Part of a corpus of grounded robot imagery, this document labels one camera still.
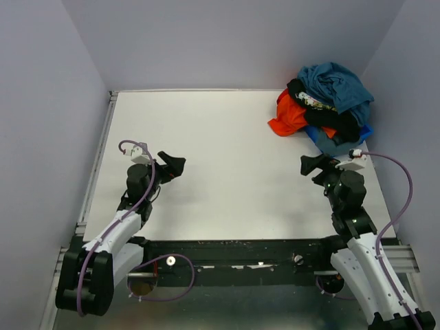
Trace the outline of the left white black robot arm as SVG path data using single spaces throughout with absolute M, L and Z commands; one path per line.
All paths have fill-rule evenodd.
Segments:
M 133 165 L 126 172 L 126 190 L 114 218 L 94 239 L 66 251 L 61 265 L 55 304 L 59 309 L 102 316 L 109 309 L 117 284 L 133 268 L 146 271 L 152 254 L 133 236 L 149 219 L 153 197 L 163 185 L 182 175 L 186 159 L 158 153 L 151 155 L 135 147 Z

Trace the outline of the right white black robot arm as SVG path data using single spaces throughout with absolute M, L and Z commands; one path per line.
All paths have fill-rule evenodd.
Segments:
M 324 189 L 337 233 L 330 237 L 330 245 L 316 252 L 317 263 L 341 275 L 360 304 L 369 329 L 434 329 L 434 316 L 420 310 L 405 290 L 385 254 L 384 233 L 377 230 L 364 209 L 366 187 L 359 170 L 367 155 L 354 149 L 345 162 L 326 154 L 300 159 L 301 175 L 320 170 L 312 181 Z

